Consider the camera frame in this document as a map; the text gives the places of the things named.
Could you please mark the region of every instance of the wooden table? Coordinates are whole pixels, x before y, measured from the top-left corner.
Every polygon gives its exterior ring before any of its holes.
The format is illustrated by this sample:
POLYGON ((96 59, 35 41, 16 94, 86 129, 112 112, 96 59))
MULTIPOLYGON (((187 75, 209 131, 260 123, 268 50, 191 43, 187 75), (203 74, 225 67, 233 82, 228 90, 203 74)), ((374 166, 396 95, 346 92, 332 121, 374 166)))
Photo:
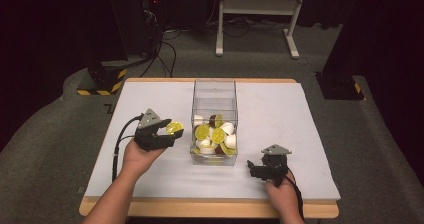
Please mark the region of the wooden table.
MULTIPOLYGON (((126 83, 194 82, 194 80, 193 78, 130 78, 126 83)), ((236 83, 296 83, 292 79, 235 80, 236 83)), ((84 216, 87 215, 98 199, 99 197, 85 195, 81 202, 80 213, 84 216)), ((304 200, 303 208, 305 218, 335 218, 339 214, 336 200, 304 200)), ((278 218, 278 213, 266 199, 257 198, 134 197, 128 215, 139 217, 278 218)))

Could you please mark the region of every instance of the black cable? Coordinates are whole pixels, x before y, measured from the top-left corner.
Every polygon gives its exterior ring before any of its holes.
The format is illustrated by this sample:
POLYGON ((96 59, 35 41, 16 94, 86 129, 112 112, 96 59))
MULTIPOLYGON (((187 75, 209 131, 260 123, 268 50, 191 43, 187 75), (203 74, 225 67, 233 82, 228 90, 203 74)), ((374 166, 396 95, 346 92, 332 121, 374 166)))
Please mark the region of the black cable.
POLYGON ((119 142, 123 141, 124 139, 131 138, 131 137, 134 137, 134 135, 123 137, 119 140, 119 142))
POLYGON ((123 139, 127 138, 127 137, 122 138, 122 135, 124 134, 125 129, 127 129, 127 127, 128 127, 128 126, 129 126, 129 125, 130 125, 133 121, 140 121, 140 120, 141 120, 141 118, 143 118, 143 116, 144 116, 144 114, 141 114, 140 116, 136 116, 136 117, 132 118, 131 120, 129 120, 129 121, 127 122, 127 124, 125 124, 125 125, 124 125, 124 127, 122 128, 121 133, 119 133, 118 140, 116 141, 116 145, 115 145, 115 150, 114 150, 114 152, 113 152, 112 182, 113 182, 113 181, 115 181, 116 176, 117 176, 117 172, 118 172, 119 143, 120 143, 123 139))
POLYGON ((302 217, 302 220, 305 220, 305 217, 303 216, 303 199, 302 199, 302 193, 299 190, 299 187, 296 185, 296 178, 293 175, 294 181, 290 180, 287 176, 284 176, 284 178, 290 182, 290 184, 293 186, 294 192, 296 193, 297 197, 297 209, 299 210, 300 217, 302 217))
POLYGON ((156 58, 159 56, 159 52, 160 52, 160 49, 161 48, 162 48, 162 43, 159 44, 158 50, 155 50, 155 57, 152 59, 152 61, 149 63, 149 65, 147 66, 146 70, 144 70, 144 72, 140 75, 140 77, 143 77, 144 74, 146 74, 146 72, 150 69, 150 67, 152 66, 153 62, 155 62, 156 58))
POLYGON ((105 69, 108 70, 108 71, 124 70, 124 69, 128 69, 130 67, 133 67, 133 66, 138 66, 138 65, 144 64, 144 63, 150 61, 151 59, 152 59, 152 56, 149 56, 145 59, 142 59, 142 60, 139 60, 139 61, 136 61, 136 62, 132 62, 132 63, 125 64, 125 65, 122 65, 122 66, 117 66, 117 67, 105 67, 105 69))
POLYGON ((234 22, 234 23, 230 23, 230 26, 234 29, 242 29, 242 28, 246 29, 242 34, 239 34, 239 35, 233 35, 233 34, 230 34, 228 32, 225 32, 224 30, 222 31, 225 35, 230 36, 230 37, 242 37, 250 31, 250 25, 245 20, 241 21, 241 22, 237 21, 237 22, 234 22))
POLYGON ((287 25, 289 25, 289 23, 275 22, 273 24, 262 24, 262 25, 270 25, 270 27, 255 27, 255 25, 257 24, 251 24, 250 29, 252 31, 274 31, 274 30, 284 29, 287 25))
POLYGON ((166 71, 168 71, 169 75, 171 76, 171 71, 169 70, 169 68, 166 65, 165 61, 162 60, 162 58, 159 55, 158 55, 158 58, 159 58, 160 62, 162 63, 162 69, 163 69, 163 73, 165 74, 165 77, 166 77, 166 71))
POLYGON ((174 52, 174 60, 172 61, 171 71, 169 72, 170 77, 173 77, 173 75, 174 75, 174 67, 175 67, 175 60, 177 59, 177 52, 175 51, 175 48, 171 44, 169 44, 167 42, 162 42, 162 44, 165 44, 165 45, 171 47, 172 48, 172 51, 174 52))
POLYGON ((176 39, 177 37, 181 36, 181 34, 182 34, 181 28, 178 28, 178 30, 174 30, 174 31, 169 31, 169 30, 168 31, 165 31, 165 34, 169 34, 169 33, 172 33, 172 32, 177 32, 177 31, 178 31, 178 34, 176 36, 170 37, 170 38, 164 38, 163 40, 169 41, 169 40, 172 40, 172 39, 176 39))
POLYGON ((215 7, 216 7, 216 0, 213 1, 212 12, 211 12, 211 15, 209 16, 209 19, 206 21, 206 24, 208 24, 211 21, 213 13, 215 12, 215 7))

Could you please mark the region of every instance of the gray carpet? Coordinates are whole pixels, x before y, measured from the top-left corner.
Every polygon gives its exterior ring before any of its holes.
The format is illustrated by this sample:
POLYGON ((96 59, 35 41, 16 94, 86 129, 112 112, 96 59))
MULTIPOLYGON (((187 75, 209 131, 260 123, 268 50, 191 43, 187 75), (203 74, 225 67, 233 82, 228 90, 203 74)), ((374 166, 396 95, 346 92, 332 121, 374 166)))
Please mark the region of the gray carpet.
MULTIPOLYGON (((424 190, 386 128, 363 77, 366 100, 325 100, 314 77, 340 28, 297 27, 301 58, 291 59, 281 29, 224 37, 215 56, 214 35, 168 33, 177 51, 174 77, 293 78, 302 83, 342 199, 340 215, 323 223, 424 223, 424 190)), ((226 28, 236 35, 238 29, 226 28)), ((170 66, 172 50, 160 57, 170 66)), ((132 67, 137 77, 147 64, 132 67)), ((0 154, 0 223, 79 223, 78 208, 111 118, 115 96, 78 96, 81 70, 64 83, 63 96, 34 114, 0 154)), ((156 60, 146 77, 164 77, 156 60)))

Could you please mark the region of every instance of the white metal stand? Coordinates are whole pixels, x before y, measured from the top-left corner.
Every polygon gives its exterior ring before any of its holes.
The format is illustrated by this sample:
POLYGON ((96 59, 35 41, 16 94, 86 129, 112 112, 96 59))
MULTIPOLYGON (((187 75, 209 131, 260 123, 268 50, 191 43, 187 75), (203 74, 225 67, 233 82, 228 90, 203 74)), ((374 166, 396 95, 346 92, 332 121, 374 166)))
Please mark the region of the white metal stand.
POLYGON ((218 33, 216 39, 216 55, 224 54, 224 36, 222 24, 224 13, 259 14, 292 16, 289 29, 284 29, 284 36, 294 59, 299 58, 299 52, 293 40, 293 31, 299 16, 303 0, 220 0, 218 33))

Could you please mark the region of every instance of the stand leg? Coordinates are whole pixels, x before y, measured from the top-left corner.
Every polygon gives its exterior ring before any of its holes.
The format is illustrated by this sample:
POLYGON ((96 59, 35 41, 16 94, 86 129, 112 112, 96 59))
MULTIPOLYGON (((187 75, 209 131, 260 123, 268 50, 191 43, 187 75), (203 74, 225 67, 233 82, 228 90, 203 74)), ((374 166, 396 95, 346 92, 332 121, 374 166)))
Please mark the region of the stand leg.
POLYGON ((222 54, 224 54, 224 36, 222 32, 223 19, 224 19, 224 0, 219 0, 218 33, 216 36, 216 55, 217 56, 222 56, 222 54))
POLYGON ((296 6, 294 8, 293 16, 290 21, 289 29, 284 29, 284 36, 286 37, 287 44, 290 49, 290 54, 293 59, 299 59, 299 52, 297 51, 296 44, 293 40, 293 31, 296 26, 297 18, 299 17, 300 8, 302 7, 303 0, 297 0, 296 6))

